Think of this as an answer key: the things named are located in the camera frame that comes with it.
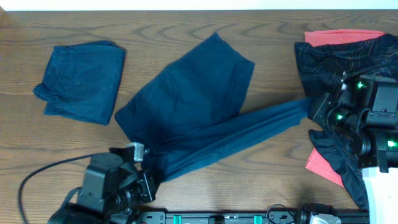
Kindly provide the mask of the navy blue shorts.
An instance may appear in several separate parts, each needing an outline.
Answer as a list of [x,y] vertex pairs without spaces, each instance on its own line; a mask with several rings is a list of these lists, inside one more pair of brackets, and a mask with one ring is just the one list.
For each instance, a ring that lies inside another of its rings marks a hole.
[[241,114],[253,71],[254,63],[217,34],[167,65],[114,116],[130,141],[149,149],[142,167],[169,181],[255,146],[308,115],[309,98]]

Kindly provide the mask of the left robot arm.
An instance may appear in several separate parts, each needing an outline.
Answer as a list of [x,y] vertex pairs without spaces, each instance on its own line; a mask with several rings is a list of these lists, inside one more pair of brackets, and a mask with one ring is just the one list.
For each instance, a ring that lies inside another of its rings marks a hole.
[[137,170],[126,156],[96,154],[85,170],[83,184],[65,198],[48,220],[51,224],[138,223],[136,206],[155,200],[160,177]]

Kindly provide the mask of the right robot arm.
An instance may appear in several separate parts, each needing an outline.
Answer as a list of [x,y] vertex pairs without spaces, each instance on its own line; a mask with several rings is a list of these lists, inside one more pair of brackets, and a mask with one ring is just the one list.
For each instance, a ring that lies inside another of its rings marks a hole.
[[397,80],[361,75],[317,99],[308,114],[360,171],[370,223],[397,222]]

